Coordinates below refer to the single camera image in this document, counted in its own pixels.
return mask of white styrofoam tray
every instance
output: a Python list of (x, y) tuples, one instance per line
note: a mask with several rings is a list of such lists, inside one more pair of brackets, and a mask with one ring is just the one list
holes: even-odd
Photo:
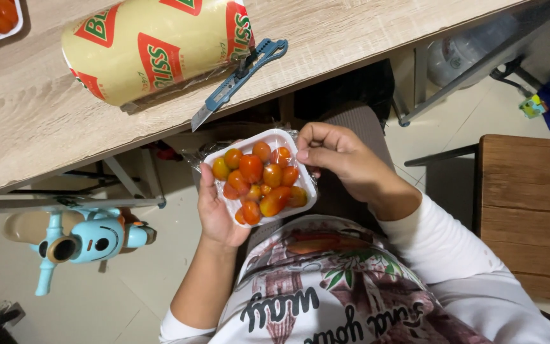
[[(300, 186), (307, 191), (307, 204), (304, 207), (298, 207), (298, 208), (286, 207), (284, 208), (284, 210), (282, 210), (279, 214), (275, 216), (262, 217), (259, 223), (251, 227), (260, 226), (265, 223), (273, 222), (275, 220), (283, 219), (290, 215), (294, 215), (294, 214), (298, 214), (300, 212), (306, 211), (310, 209), (315, 204), (315, 201), (317, 200), (317, 191), (315, 189), (313, 181), (311, 180), (311, 177), (309, 176), (309, 171), (307, 171), (307, 168), (305, 167), (305, 165), (296, 161), (296, 153), (298, 152), (298, 148), (296, 147), (294, 140), (292, 139), (290, 134), (288, 134), (286, 131), (281, 129), (269, 129), (258, 135), (245, 139), (241, 142), (230, 145), (225, 149), (222, 149), (216, 153), (212, 153), (208, 155), (207, 158), (205, 158), (205, 163), (207, 163), (210, 166), (213, 166), (213, 161), (216, 160), (216, 158), (224, 157), (224, 153), (226, 153), (226, 151), (232, 148), (239, 149), (243, 154), (250, 154), (256, 142), (259, 142), (259, 141), (263, 141), (267, 145), (269, 145), (269, 147), (271, 147), (271, 151), (273, 151), (273, 149), (276, 149), (277, 147), (286, 147), (290, 151), (290, 155), (292, 156), (292, 160), (290, 160), (290, 165), (296, 166), (299, 172), (298, 179), (294, 183), (294, 186)], [(225, 202), (226, 208), (228, 209), (230, 216), (234, 219), (235, 213), (241, 207), (241, 201), (239, 201), (238, 199), (233, 200), (233, 199), (228, 199), (224, 197), (224, 195), (222, 194), (224, 181), (216, 180), (216, 184), (218, 186), (218, 197)]]
[(16, 23), (16, 26), (10, 32), (7, 34), (0, 34), (0, 39), (4, 39), (6, 37), (10, 37), (11, 35), (17, 34), (20, 29), (23, 28), (23, 11), (20, 8), (20, 0), (14, 0), (14, 4), (16, 5), (16, 13), (18, 13), (18, 23)]

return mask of left hand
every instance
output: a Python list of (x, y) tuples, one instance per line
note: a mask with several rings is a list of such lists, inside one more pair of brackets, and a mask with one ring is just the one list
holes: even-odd
[(211, 167), (201, 163), (200, 168), (199, 218), (203, 226), (201, 240), (223, 248), (239, 247), (248, 238), (251, 228), (242, 227), (233, 221), (226, 204), (218, 198)]

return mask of plastic bottle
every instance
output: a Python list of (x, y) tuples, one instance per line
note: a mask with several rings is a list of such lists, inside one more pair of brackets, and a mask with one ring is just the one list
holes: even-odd
[[(432, 42), (428, 47), (428, 79), (441, 88), (447, 86), (448, 83), (512, 36), (518, 27), (519, 23), (515, 18), (504, 14), (489, 23)], [(512, 54), (502, 63), (514, 58), (515, 54)], [(473, 75), (462, 84), (462, 87), (468, 87), (481, 81), (489, 75), (489, 72)]]

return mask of blue toy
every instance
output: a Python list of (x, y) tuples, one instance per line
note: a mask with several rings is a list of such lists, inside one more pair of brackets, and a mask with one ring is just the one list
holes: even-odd
[(46, 238), (31, 249), (42, 257), (42, 270), (35, 295), (50, 292), (50, 282), (57, 264), (70, 261), (98, 262), (115, 257), (123, 247), (149, 245), (156, 239), (156, 231), (145, 222), (125, 223), (117, 208), (73, 209), (84, 215), (85, 221), (73, 227), (69, 235), (63, 234), (62, 212), (50, 213)]

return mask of tile floor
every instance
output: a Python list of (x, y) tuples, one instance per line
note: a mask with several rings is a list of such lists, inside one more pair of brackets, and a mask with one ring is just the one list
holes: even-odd
[[(392, 64), (399, 85), (407, 90), (413, 75), (411, 55), (401, 53)], [(517, 109), (522, 99), (511, 86), (486, 78), (454, 93), (407, 128), (391, 117), (386, 141), (396, 172), (437, 199), (443, 176), (447, 183), (452, 173), (467, 181), (471, 179), (468, 168), (406, 168), (404, 161), (477, 143), (486, 133), (550, 138), (542, 118), (526, 119)], [(462, 165), (472, 165), (472, 160), (464, 160), (470, 164)], [(19, 343), (158, 342), (160, 319), (193, 258), (201, 227), (190, 168), (168, 161), (158, 161), (157, 168), (167, 191), (167, 206), (134, 211), (158, 230), (157, 241), (114, 258), (104, 274), (97, 271), (98, 264), (61, 264), (54, 274), (52, 292), (45, 297), (33, 296), (38, 256), (26, 245), (1, 236), (6, 215), (0, 215), (0, 301), (18, 301), (27, 313), (11, 329)], [(456, 210), (465, 216), (464, 209)], [(537, 303), (550, 312), (550, 301), (540, 299)]]

